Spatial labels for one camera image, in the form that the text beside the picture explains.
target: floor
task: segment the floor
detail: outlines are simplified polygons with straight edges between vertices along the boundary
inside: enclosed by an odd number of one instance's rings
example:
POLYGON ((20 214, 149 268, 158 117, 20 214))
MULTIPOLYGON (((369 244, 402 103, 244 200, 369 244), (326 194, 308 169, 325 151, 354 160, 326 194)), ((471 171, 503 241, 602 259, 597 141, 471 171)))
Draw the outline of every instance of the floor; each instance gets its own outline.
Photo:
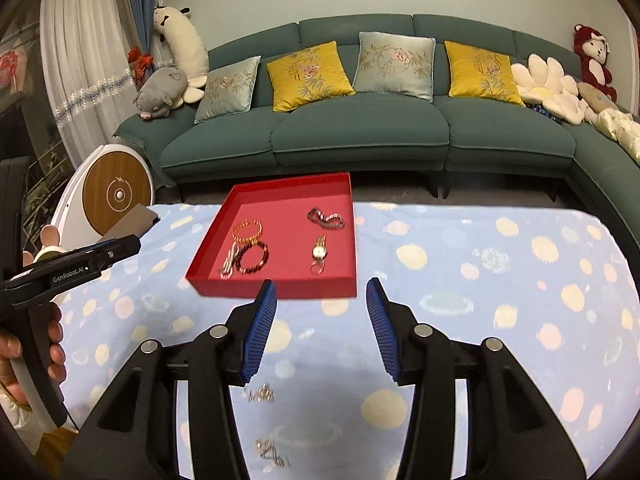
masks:
MULTIPOLYGON (((224 180, 181 186, 184 201, 191 204, 220 204, 233 184, 224 180)), ((351 173, 353 199, 356 202, 395 202, 424 205, 487 205, 584 209, 572 191, 562 183, 553 202, 547 190, 550 181, 537 177, 456 173, 450 176, 451 192, 446 200, 434 198, 427 190, 425 177, 411 172, 351 173)), ((177 203, 174 190, 159 189, 158 203, 177 203)))

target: light blue pillow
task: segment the light blue pillow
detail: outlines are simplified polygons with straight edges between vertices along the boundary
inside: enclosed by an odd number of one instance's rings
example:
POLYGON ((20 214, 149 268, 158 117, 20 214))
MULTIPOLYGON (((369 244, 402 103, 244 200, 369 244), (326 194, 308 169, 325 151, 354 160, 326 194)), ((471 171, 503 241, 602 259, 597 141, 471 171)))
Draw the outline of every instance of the light blue pillow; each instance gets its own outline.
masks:
POLYGON ((356 92, 405 94, 433 101, 436 40, 384 32, 360 33, 356 92))
POLYGON ((220 115, 248 112, 258 63, 260 56, 255 56, 209 72, 194 124, 220 115))

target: human hand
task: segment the human hand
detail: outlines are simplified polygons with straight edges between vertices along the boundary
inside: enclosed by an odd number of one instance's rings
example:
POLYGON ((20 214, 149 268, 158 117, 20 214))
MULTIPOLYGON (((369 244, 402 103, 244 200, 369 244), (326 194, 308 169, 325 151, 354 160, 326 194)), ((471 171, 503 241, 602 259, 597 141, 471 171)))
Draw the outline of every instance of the human hand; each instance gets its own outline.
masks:
MULTIPOLYGON (((62 383, 66 380, 66 368, 65 368, 65 352, 59 343, 63 338, 62 325, 60 325, 60 319, 62 319, 62 313, 55 303, 50 303, 51 307, 51 321, 47 327, 49 332, 49 339, 52 343, 49 353, 51 360, 53 361, 49 367, 49 377, 62 383)), ((0 383, 4 385, 6 390, 14 397, 15 400, 21 404, 28 404, 27 398, 24 396, 24 391, 15 377, 14 370, 12 369, 10 359, 18 358, 22 355, 22 345, 18 338, 13 334, 10 334, 0 329, 0 383)))

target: light blue tablecloth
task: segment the light blue tablecloth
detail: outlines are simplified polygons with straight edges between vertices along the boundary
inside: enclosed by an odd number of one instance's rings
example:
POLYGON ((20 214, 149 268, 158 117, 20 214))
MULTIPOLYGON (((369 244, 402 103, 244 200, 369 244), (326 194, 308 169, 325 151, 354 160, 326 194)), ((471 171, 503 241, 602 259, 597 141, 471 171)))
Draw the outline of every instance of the light blue tablecloth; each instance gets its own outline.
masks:
MULTIPOLYGON (((201 298, 183 278, 219 206, 153 209, 162 220, 140 254, 62 305, 63 391, 80 423, 142 340, 192 340, 246 302, 201 298)), ((357 203, 354 212, 358 297, 279 302, 250 385, 269 383, 275 402, 249 403, 233 389, 252 478, 395 478, 412 388, 396 387, 383 368, 364 300, 372 276, 451 339, 503 339, 592 473, 640 407, 638 294, 606 228, 567 210, 357 203), (274 441, 290 466, 261 459, 259 438, 274 441)), ((466 390, 457 386, 454 478, 466 453, 466 390)), ((182 388, 180 463, 191 476, 185 399, 182 388)))

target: red tray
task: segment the red tray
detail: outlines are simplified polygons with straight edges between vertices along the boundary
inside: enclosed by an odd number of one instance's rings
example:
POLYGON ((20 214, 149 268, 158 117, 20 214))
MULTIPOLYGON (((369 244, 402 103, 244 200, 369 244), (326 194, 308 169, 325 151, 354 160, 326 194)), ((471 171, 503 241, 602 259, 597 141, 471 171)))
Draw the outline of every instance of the red tray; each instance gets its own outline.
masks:
MULTIPOLYGON (((242 229, 239 235, 255 233, 252 227, 242 229)), ((262 251, 252 248, 242 259, 242 266, 254 266, 261 257, 262 251)), ((254 298, 262 281, 269 278, 281 300, 354 298, 356 253, 349 173, 234 186, 200 244, 186 278, 201 296, 254 298), (311 222, 306 214, 315 207, 326 215, 340 213, 344 229, 322 229, 311 222), (231 231, 245 219, 262 223, 260 240, 269 248, 269 260, 254 274, 234 271, 231 279, 223 280, 219 269, 233 243, 231 231), (314 276, 310 272, 311 251, 323 235, 327 250, 324 271, 314 276)))

